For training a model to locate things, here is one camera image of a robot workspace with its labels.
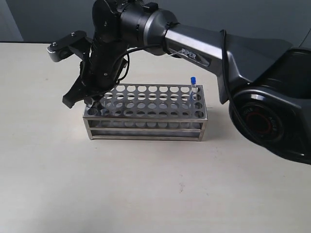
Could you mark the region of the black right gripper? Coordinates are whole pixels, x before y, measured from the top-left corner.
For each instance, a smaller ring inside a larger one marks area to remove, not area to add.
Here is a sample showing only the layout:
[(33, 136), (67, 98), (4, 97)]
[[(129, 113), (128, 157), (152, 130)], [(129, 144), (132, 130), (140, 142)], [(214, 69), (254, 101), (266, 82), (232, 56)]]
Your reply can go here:
[(122, 41), (109, 43), (84, 41), (80, 43), (82, 54), (80, 74), (70, 90), (63, 96), (62, 102), (72, 108), (75, 103), (84, 100), (86, 107), (103, 107), (101, 100), (111, 90), (122, 72), (124, 54), (129, 45)]

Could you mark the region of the black silver Piper robot arm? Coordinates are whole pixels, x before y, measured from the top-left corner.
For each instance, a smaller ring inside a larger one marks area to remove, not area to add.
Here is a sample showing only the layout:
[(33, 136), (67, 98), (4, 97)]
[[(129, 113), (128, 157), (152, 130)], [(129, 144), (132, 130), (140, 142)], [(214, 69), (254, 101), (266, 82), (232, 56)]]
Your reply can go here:
[(154, 2), (97, 0), (92, 42), (63, 96), (71, 108), (120, 82), (125, 56), (145, 50), (185, 59), (217, 77), (236, 129), (275, 155), (311, 162), (311, 51), (280, 39), (251, 39), (180, 24)]

